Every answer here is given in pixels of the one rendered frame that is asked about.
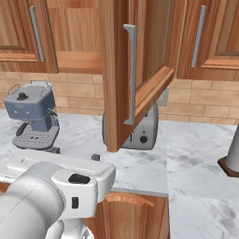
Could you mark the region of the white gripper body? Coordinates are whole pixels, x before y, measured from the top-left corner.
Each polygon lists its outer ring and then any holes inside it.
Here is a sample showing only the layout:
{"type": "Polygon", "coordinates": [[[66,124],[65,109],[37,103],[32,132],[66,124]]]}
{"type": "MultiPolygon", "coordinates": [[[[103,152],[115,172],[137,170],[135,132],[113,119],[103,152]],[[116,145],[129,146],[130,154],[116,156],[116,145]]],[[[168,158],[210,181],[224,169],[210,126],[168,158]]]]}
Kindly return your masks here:
{"type": "Polygon", "coordinates": [[[32,149],[22,149],[7,161],[7,175],[20,176],[38,162],[53,162],[84,176],[93,176],[98,184],[98,203],[105,199],[116,178],[116,167],[112,163],[84,160],[32,149]]]}

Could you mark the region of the open wooden cabinet door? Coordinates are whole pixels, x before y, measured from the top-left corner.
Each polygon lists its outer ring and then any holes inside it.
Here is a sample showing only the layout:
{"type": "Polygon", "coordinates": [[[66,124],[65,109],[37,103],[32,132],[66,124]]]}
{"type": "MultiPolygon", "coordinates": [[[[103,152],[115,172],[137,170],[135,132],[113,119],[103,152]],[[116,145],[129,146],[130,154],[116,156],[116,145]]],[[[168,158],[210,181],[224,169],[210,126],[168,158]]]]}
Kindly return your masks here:
{"type": "Polygon", "coordinates": [[[106,147],[121,148],[176,77],[188,0],[99,0],[106,147]],[[134,125],[130,113],[131,41],[136,25],[134,125]]]}

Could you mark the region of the open wooden cabinet body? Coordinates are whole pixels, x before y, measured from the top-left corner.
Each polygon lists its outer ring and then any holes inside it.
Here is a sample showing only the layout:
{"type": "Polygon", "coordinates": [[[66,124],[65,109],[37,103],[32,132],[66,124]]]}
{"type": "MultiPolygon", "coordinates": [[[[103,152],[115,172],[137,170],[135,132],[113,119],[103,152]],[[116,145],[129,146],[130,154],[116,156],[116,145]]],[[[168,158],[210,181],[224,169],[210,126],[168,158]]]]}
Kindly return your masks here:
{"type": "Polygon", "coordinates": [[[101,74],[98,0],[47,0],[60,73],[101,74]]]}

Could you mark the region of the blue-grey espresso machine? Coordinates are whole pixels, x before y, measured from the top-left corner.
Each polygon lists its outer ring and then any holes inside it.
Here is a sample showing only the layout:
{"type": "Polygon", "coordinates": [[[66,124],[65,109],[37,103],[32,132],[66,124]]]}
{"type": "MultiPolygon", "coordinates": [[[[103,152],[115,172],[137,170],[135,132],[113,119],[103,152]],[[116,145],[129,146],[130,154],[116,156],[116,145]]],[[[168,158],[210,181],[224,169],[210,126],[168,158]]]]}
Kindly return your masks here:
{"type": "Polygon", "coordinates": [[[46,80],[32,80],[7,91],[4,98],[11,119],[22,120],[12,143],[17,148],[46,150],[53,146],[60,131],[52,85],[46,80]]]}

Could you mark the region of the silver toaster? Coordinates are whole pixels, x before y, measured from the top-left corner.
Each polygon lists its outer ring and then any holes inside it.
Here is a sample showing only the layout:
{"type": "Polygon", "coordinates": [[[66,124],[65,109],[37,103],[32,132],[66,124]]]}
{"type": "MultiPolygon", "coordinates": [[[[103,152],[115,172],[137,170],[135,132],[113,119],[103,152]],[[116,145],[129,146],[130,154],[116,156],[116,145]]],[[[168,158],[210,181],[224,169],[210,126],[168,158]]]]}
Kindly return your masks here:
{"type": "Polygon", "coordinates": [[[158,135],[159,109],[155,103],[127,138],[122,148],[152,150],[158,135]]]}

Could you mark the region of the white cone on brown base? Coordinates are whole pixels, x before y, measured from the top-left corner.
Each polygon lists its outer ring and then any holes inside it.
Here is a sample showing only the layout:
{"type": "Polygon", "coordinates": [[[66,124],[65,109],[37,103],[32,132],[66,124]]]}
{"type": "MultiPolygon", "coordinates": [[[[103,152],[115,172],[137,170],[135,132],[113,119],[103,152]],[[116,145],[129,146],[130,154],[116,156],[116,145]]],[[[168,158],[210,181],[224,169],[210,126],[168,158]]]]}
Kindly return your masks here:
{"type": "Polygon", "coordinates": [[[239,178],[239,124],[237,125],[228,155],[219,159],[218,165],[227,176],[239,178]]]}

